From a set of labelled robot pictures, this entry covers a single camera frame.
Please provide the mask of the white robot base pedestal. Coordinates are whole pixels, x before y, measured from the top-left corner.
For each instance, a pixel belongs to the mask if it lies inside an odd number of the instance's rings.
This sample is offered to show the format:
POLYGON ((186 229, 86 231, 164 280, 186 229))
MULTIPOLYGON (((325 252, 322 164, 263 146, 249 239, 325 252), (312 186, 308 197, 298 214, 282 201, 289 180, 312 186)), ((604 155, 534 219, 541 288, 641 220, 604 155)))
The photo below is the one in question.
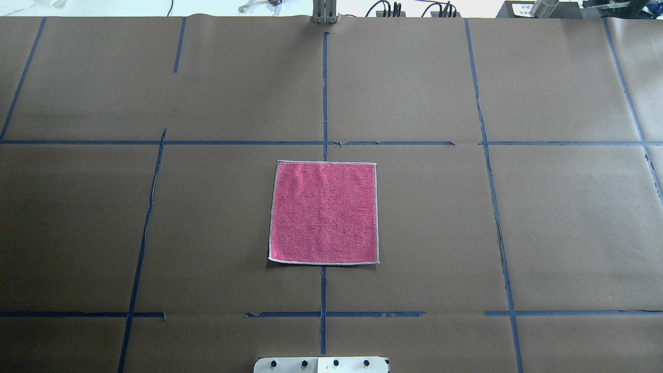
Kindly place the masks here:
POLYGON ((253 372, 390 372, 380 356, 312 356, 259 358, 253 372))

